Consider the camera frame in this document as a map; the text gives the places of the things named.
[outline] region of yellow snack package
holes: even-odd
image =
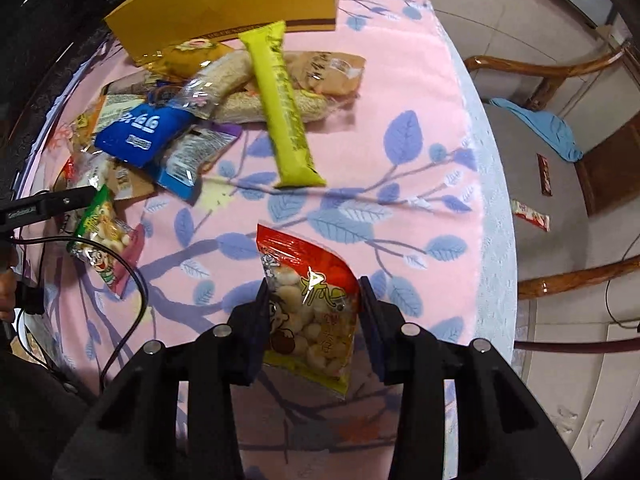
[[[282,58],[285,22],[275,22],[242,32],[254,62],[255,77],[273,141],[280,182],[276,187],[326,186],[314,167],[305,127],[293,97],[293,88]]]
[[[167,76],[169,80],[187,80],[209,63],[232,51],[233,49],[225,44],[196,38],[162,49],[146,68]]]

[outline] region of pink tablecloth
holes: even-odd
[[[165,192],[127,210],[142,222],[140,269],[150,311],[122,353],[147,340],[193,340],[255,297],[262,268],[259,221],[317,240],[367,275],[381,298],[439,338],[474,334],[482,201],[468,117],[438,20],[425,0],[340,0],[335,32],[287,34],[289,50],[329,50],[367,59],[356,104],[309,127],[326,189],[277,192],[270,141],[248,129],[210,174],[195,207]],[[49,186],[68,157],[64,123],[101,85],[133,72],[115,46],[79,84],[49,139],[31,192]],[[39,235],[42,226],[25,230]],[[37,253],[30,254],[37,262]],[[50,250],[47,314],[63,360],[93,389],[98,370],[132,323],[139,295],[110,294],[84,264]],[[110,371],[113,376],[120,366]],[[235,388],[238,436],[249,478],[386,478],[400,391],[372,375],[357,336],[345,401],[286,372],[265,369]],[[185,431],[186,393],[178,427]],[[452,388],[447,392],[452,403]]]

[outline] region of orange snack package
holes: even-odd
[[[256,243],[271,291],[264,362],[345,396],[358,315],[356,277],[335,254],[263,225]]]

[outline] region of table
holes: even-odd
[[[257,221],[334,250],[381,297],[439,338],[481,335],[509,359],[515,319],[515,254],[506,184],[484,110],[427,0],[340,0],[337,32],[288,35],[290,50],[333,50],[367,58],[360,98],[309,128],[327,190],[276,192],[264,131],[248,128],[206,176],[188,207],[160,193],[129,207],[145,227],[139,267],[150,285],[148,316],[122,352],[143,342],[193,340],[255,296],[262,269]],[[66,123],[100,86],[135,68],[116,45],[85,67],[55,132],[22,186],[48,186],[68,152]],[[33,226],[25,237],[51,225]],[[37,262],[36,251],[28,260]],[[129,283],[122,301],[60,248],[46,255],[46,325],[51,351],[96,389],[103,364],[138,308]],[[114,366],[111,375],[116,373]],[[447,385],[446,474],[455,471],[454,391]],[[356,336],[351,387],[342,401],[317,385],[265,368],[251,388],[234,388],[248,478],[386,478],[401,399],[372,376]],[[186,431],[186,391],[178,430]]]

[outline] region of yellow cardboard box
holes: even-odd
[[[140,65],[163,47],[191,38],[217,41],[277,20],[287,30],[334,30],[337,0],[127,0],[106,18]]]

